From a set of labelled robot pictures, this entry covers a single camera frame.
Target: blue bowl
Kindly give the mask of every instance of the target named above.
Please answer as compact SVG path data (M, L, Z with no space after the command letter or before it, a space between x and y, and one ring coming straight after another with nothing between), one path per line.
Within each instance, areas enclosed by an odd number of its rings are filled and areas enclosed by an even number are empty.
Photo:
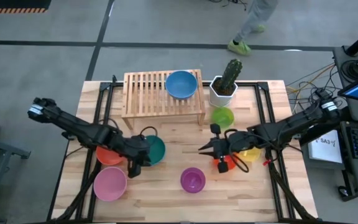
M185 100L194 95L197 90L197 79L186 71L173 72L165 81L169 95L178 100Z

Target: neon yellow shoe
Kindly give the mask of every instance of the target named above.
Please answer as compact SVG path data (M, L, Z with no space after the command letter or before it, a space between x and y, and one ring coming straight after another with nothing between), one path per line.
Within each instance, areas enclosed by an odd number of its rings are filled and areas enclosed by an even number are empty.
M259 24L255 29L253 29L252 31L255 33L263 33L265 32L266 27L262 24Z
M238 45L235 45L232 40L227 45L227 49L239 55L249 56L251 54L251 49L244 41L240 41Z

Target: wooden rack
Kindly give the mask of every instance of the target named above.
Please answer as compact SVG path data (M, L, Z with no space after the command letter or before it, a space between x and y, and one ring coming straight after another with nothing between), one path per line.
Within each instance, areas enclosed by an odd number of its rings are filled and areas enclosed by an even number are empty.
M197 115L201 126L205 117L201 70L187 70L198 81L196 93L187 100L177 100L165 89L165 80L174 71L132 72L124 74L122 119L130 130L129 119L158 116Z

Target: gray floor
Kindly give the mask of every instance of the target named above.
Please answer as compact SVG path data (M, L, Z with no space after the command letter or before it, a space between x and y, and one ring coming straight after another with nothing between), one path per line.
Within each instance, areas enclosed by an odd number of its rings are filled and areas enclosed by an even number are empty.
M255 45L334 47L358 38L358 0L281 0L268 30ZM99 34L108 0L53 0L46 14L0 15L0 40L90 41ZM207 0L116 0L105 42L225 44L246 18L241 5ZM46 219L67 142L53 125L38 124L26 111L36 96L75 113L93 47L0 45L0 140L31 150L28 161L13 158L0 187L0 217L9 223ZM93 80L122 79L124 72L200 68L205 80L237 57L243 80L290 83L329 63L330 52L255 50L238 57L223 49L103 47ZM336 86L341 87L334 76ZM315 81L326 84L323 75ZM308 96L308 90L302 92ZM358 198L341 202L337 170L308 168L319 217L358 223Z

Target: white pot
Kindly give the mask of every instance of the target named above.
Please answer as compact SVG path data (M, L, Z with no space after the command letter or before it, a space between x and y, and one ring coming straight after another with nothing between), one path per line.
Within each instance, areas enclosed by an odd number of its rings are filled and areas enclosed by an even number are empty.
M215 76L214 80L211 82L211 84L209 84L209 103L212 106L216 106L216 107L227 106L230 103L231 98L236 93L238 86L236 83L234 83L236 87L231 96L220 96L215 92L214 88L212 88L212 84L215 82L217 78L222 78L222 76L221 75Z

